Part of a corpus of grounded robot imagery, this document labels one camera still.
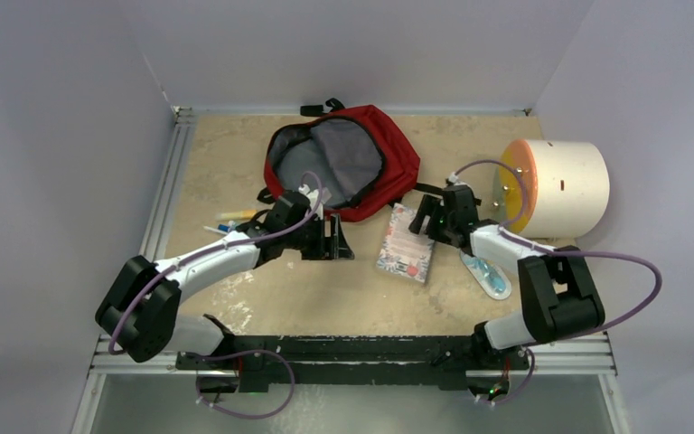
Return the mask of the red backpack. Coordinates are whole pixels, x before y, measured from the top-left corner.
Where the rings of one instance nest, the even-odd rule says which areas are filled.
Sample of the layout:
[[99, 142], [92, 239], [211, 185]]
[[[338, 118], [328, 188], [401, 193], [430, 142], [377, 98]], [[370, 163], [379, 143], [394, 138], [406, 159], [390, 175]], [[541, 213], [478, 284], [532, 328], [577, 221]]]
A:
[[418, 181], [417, 151], [376, 106], [347, 108], [329, 99], [302, 106], [300, 113], [304, 123], [279, 128], [269, 141], [259, 202], [271, 204], [296, 189], [306, 171], [331, 195], [325, 211], [345, 222], [362, 222], [411, 191], [441, 196], [441, 188]]

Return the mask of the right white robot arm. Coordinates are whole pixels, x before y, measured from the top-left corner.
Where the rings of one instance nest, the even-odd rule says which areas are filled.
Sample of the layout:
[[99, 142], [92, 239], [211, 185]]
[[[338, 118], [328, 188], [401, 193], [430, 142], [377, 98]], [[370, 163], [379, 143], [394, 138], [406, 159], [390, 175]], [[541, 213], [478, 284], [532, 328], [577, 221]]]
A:
[[520, 310], [474, 327], [471, 355], [492, 368], [507, 350], [546, 344], [588, 332], [605, 321], [605, 309], [578, 248], [533, 243], [478, 214], [480, 199], [464, 184], [422, 184], [423, 197], [409, 225], [414, 234], [485, 259], [518, 279]]

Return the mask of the floral cover book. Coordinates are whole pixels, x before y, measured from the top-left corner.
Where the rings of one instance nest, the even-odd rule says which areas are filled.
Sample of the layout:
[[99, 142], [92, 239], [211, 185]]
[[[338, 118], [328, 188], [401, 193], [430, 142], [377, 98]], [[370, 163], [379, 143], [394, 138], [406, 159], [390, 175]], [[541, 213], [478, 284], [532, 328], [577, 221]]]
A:
[[425, 284], [435, 242], [409, 230], [415, 217], [416, 211], [406, 205], [393, 205], [376, 266], [392, 275]]

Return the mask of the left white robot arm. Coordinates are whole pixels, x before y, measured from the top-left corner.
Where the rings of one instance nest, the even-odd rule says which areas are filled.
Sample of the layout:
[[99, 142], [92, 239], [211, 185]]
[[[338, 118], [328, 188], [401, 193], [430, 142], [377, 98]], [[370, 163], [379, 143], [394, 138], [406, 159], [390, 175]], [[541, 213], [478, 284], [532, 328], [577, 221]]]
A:
[[228, 366], [233, 333], [210, 314], [180, 315], [180, 305], [225, 278], [278, 259], [285, 250], [299, 251], [303, 260], [352, 260], [340, 216], [326, 215], [319, 196], [286, 191], [271, 209], [219, 241], [170, 259], [128, 259], [95, 313], [96, 323], [110, 336], [109, 352], [142, 363], [174, 351], [196, 354], [212, 370]]

